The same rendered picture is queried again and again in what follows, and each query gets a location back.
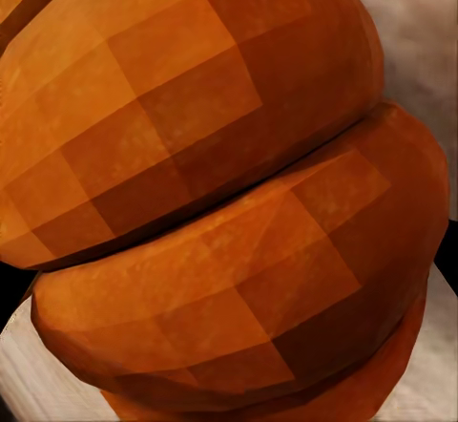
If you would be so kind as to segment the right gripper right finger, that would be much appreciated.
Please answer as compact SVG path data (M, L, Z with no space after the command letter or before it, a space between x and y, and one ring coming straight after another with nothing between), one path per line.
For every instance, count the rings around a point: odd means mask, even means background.
M458 295L458 222L449 220L446 235L442 239L434 261Z

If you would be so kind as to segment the pumpkin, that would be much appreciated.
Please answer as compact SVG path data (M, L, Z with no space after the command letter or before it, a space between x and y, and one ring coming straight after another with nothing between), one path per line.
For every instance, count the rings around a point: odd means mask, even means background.
M0 0L0 263L121 422L367 422L448 162L360 0Z

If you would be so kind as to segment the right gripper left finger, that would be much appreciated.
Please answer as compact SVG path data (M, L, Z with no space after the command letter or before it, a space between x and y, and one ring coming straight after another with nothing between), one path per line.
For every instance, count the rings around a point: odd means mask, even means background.
M37 270L24 270L0 263L0 331L17 309Z

